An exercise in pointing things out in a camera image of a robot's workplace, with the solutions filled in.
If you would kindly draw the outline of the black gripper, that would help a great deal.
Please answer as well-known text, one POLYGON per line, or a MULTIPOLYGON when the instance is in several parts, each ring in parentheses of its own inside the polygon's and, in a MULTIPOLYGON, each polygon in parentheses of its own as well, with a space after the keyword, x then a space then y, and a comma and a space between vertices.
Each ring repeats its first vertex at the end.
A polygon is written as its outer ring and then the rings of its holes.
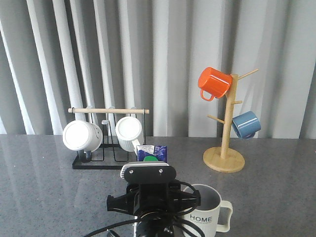
POLYGON ((200 206, 200 192, 176 179, 176 170, 164 161, 125 164, 120 177, 126 194, 107 198, 107 210, 143 217, 149 213, 184 215, 200 206))

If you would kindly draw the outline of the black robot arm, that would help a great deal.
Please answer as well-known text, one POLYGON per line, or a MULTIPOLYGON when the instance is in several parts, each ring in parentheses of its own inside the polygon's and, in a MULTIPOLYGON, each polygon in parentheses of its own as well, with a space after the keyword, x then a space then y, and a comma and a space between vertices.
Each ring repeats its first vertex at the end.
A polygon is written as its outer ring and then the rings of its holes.
POLYGON ((200 192, 177 180, 164 161, 129 162, 120 176, 128 183, 126 193, 108 196, 107 210, 134 216, 136 237, 172 237, 179 218, 200 206, 200 192))

